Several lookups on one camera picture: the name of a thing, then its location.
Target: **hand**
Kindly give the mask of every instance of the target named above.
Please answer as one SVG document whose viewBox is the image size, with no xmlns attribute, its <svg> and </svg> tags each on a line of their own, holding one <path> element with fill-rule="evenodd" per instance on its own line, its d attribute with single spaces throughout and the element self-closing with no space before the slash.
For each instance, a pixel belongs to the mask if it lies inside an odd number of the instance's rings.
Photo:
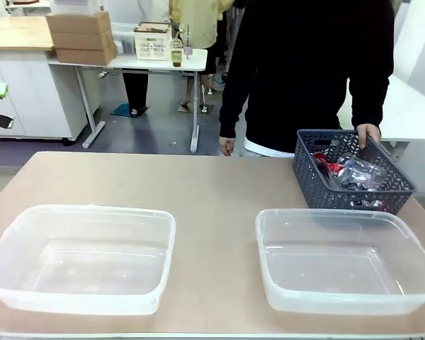
<svg viewBox="0 0 425 340">
<path fill-rule="evenodd" d="M 356 130 L 359 136 L 359 147 L 361 149 L 367 146 L 367 136 L 372 137 L 376 142 L 381 140 L 381 131 L 373 124 L 359 125 Z"/>
<path fill-rule="evenodd" d="M 224 156 L 231 156 L 234 149 L 234 138 L 219 137 L 220 151 Z"/>
</svg>

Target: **shoe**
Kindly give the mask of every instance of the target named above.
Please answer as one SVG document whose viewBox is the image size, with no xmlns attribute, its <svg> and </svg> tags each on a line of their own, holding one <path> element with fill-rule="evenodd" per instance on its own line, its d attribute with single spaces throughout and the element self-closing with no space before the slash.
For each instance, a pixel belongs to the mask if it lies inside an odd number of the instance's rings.
<svg viewBox="0 0 425 340">
<path fill-rule="evenodd" d="M 134 117 L 140 117 L 145 112 L 147 112 L 148 109 L 149 109 L 149 106 L 145 106 L 144 108 L 139 108 L 138 110 L 133 109 L 132 112 L 131 112 L 131 115 L 134 116 Z"/>
</svg>

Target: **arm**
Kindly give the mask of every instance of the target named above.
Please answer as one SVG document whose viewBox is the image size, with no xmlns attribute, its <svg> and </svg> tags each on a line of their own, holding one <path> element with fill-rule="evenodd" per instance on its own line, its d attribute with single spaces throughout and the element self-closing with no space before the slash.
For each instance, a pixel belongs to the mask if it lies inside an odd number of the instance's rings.
<svg viewBox="0 0 425 340">
<path fill-rule="evenodd" d="M 222 96 L 222 108 L 220 109 L 220 137 L 235 138 L 234 127 L 239 120 L 250 86 L 256 74 L 255 45 L 256 29 L 258 26 L 258 13 L 256 3 L 259 0 L 251 0 L 247 5 L 242 18 L 241 27 L 234 45 L 232 63 L 229 67 L 227 83 Z"/>
<path fill-rule="evenodd" d="M 171 17 L 175 23 L 181 22 L 181 0 L 170 0 Z"/>
<path fill-rule="evenodd" d="M 367 0 L 358 15 L 349 91 L 353 96 L 352 123 L 359 132 L 360 146 L 365 146 L 368 129 L 363 126 L 374 125 L 370 129 L 375 131 L 383 120 L 389 76 L 394 69 L 395 15 L 390 0 Z"/>
<path fill-rule="evenodd" d="M 233 3 L 234 0 L 219 0 L 219 16 L 228 11 L 233 6 Z"/>
</svg>

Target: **white shirt hem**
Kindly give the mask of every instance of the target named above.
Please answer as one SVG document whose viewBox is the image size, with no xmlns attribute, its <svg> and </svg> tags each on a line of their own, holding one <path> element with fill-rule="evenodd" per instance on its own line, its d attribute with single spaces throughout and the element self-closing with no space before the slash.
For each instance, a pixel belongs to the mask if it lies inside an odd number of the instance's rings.
<svg viewBox="0 0 425 340">
<path fill-rule="evenodd" d="M 254 152 L 256 154 L 260 154 L 266 157 L 275 157 L 275 158 L 294 158 L 295 154 L 290 152 L 282 152 L 273 149 L 269 149 L 268 147 L 262 147 L 261 145 L 255 144 L 250 140 L 244 138 L 244 148 L 247 151 Z"/>
</svg>

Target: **gray plastic basket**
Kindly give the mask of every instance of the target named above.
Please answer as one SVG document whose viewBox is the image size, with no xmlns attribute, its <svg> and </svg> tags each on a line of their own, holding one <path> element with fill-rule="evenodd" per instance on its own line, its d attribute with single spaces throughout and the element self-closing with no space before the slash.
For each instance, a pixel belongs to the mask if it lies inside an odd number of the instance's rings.
<svg viewBox="0 0 425 340">
<path fill-rule="evenodd" d="M 334 190 L 319 172 L 312 156 L 315 152 L 323 152 L 328 162 L 336 162 L 342 154 L 351 152 L 384 168 L 387 171 L 387 179 L 380 191 Z M 368 146 L 361 150 L 358 146 L 358 136 L 353 130 L 299 130 L 293 169 L 310 208 L 379 210 L 397 214 L 416 190 L 383 147 L 374 140 L 369 138 Z M 363 200 L 380 200 L 383 206 L 365 208 L 353 204 Z"/>
</svg>

